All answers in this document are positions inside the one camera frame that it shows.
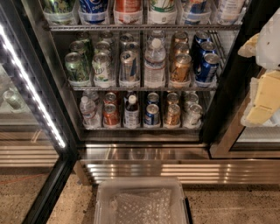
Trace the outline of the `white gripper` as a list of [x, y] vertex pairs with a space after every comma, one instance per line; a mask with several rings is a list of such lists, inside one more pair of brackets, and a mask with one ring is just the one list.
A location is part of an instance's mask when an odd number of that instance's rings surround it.
[[245, 58], [255, 56], [256, 64], [270, 69], [257, 80], [253, 107], [246, 120], [263, 124], [280, 108], [280, 8], [276, 10], [259, 34], [255, 34], [238, 50]]

